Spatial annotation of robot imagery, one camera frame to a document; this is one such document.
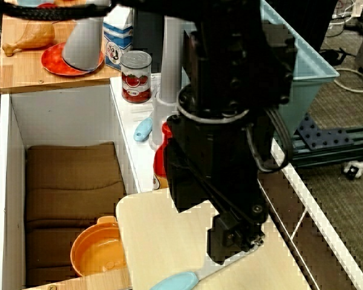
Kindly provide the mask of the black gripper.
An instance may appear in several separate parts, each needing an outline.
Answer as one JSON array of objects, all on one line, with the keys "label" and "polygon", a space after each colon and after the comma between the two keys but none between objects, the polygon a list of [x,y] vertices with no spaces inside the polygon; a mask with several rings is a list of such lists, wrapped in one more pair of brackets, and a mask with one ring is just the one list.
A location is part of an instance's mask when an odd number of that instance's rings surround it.
[{"label": "black gripper", "polygon": [[173,115],[166,124],[172,137],[165,148],[165,169],[178,212],[207,200],[219,212],[208,230],[208,256],[224,265],[257,250],[264,243],[261,224],[267,205],[250,146],[267,161],[274,132],[268,116],[207,124]]}]

